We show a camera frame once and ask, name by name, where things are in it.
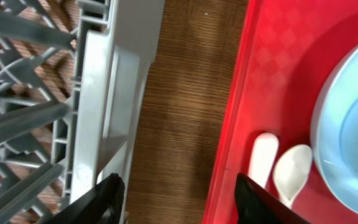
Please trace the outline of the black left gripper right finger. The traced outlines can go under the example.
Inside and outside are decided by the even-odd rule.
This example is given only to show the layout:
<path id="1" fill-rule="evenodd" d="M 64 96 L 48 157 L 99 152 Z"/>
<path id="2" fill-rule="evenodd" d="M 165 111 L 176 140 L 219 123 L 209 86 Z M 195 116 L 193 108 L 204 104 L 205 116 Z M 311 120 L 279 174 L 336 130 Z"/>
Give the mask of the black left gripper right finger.
<path id="1" fill-rule="evenodd" d="M 234 197 L 238 224 L 309 224 L 245 174 L 237 175 Z"/>

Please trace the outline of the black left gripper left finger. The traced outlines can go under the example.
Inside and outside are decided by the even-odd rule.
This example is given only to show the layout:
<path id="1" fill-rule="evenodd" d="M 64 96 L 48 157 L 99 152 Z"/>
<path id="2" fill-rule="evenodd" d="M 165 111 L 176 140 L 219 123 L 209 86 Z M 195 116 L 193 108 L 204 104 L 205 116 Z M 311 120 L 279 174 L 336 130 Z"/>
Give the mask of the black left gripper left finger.
<path id="1" fill-rule="evenodd" d="M 102 182 L 47 220 L 46 224 L 119 224 L 124 203 L 125 183 L 118 174 Z"/>

